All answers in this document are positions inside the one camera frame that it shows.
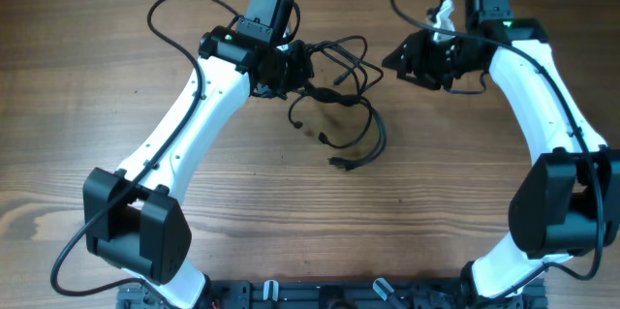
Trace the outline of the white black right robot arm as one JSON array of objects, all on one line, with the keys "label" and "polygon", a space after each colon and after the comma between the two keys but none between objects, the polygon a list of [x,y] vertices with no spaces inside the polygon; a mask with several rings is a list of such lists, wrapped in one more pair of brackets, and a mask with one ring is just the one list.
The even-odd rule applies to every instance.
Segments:
[{"label": "white black right robot arm", "polygon": [[533,18],[516,18],[510,0],[465,0],[464,31],[440,0],[384,60],[399,79],[451,91],[463,75],[491,78],[507,98],[532,167],[511,200],[509,230],[468,263],[456,284],[458,307],[529,307],[528,288],[551,268],[590,256],[599,271],[619,231],[619,153],[580,112],[561,79],[549,39]]}]

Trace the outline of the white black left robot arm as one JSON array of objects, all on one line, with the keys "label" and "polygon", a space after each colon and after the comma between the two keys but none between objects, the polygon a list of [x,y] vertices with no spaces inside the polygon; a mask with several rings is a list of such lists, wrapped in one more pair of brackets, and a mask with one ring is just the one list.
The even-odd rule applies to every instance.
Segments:
[{"label": "white black left robot arm", "polygon": [[83,184],[87,250],[130,273],[116,284],[119,308],[215,308],[210,281],[188,259],[182,211],[212,142],[251,96],[283,98],[309,78],[289,25],[294,0],[250,0],[245,14],[201,38],[179,97],[147,140],[114,171]]}]

